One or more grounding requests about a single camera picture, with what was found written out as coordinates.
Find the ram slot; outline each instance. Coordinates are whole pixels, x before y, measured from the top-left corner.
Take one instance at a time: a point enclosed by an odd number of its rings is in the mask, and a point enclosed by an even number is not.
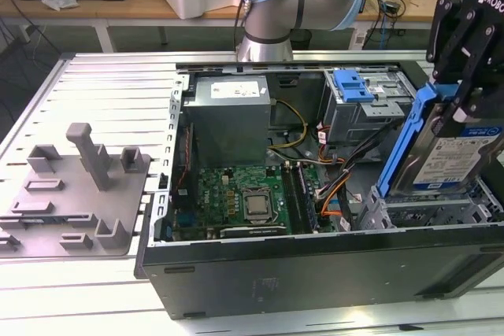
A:
[[[298,163],[292,168],[298,186],[298,197],[301,202],[301,215],[304,224],[309,224],[309,232],[315,231],[318,228],[317,214],[312,198],[309,196],[308,186],[306,185],[305,175],[303,173],[301,163]]]
[[[311,233],[309,219],[304,210],[304,201],[301,195],[301,185],[294,169],[290,165],[282,165],[282,182],[291,223],[292,234]]]

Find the floor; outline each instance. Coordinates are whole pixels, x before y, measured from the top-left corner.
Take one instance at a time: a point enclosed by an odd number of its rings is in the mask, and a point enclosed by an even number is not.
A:
[[[23,112],[57,61],[58,54],[32,28],[31,42],[22,45],[6,34],[9,47],[0,54],[0,141],[14,121]],[[428,31],[395,31],[390,38],[389,50],[426,49]],[[168,28],[169,43],[161,45],[156,28],[116,27],[112,37],[120,52],[131,51],[229,51],[232,49],[232,28]],[[313,31],[311,50],[345,50],[350,31]],[[45,35],[62,52],[93,53],[101,51],[95,30],[86,27],[48,27]],[[373,36],[366,49],[380,46],[380,33]]]

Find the metal slotted platform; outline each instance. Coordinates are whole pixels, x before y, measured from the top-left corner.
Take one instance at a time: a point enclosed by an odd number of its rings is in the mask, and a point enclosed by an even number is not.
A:
[[[306,52],[299,60],[421,62],[422,52]],[[89,122],[95,143],[110,153],[139,146],[152,156],[135,229],[149,192],[157,186],[176,62],[226,62],[227,53],[77,54],[61,60],[0,145],[0,212],[5,212],[29,169],[36,143],[76,153],[65,139],[71,122]],[[429,66],[422,65],[429,73]],[[2,334],[69,330],[121,334],[504,334],[504,272],[450,301],[285,312],[257,316],[171,321],[153,287],[135,280],[139,237],[114,260],[0,260]],[[424,330],[414,330],[411,326]]]

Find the blue drive bay latch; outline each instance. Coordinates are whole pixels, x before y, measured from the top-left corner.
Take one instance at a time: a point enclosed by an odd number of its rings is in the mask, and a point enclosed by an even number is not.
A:
[[[334,83],[345,102],[372,102],[375,99],[357,71],[334,70],[333,75]]]

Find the cpu socket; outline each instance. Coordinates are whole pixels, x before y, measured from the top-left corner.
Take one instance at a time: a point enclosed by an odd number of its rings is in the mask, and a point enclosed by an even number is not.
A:
[[[247,188],[242,192],[244,218],[252,224],[266,223],[272,218],[269,188]]]

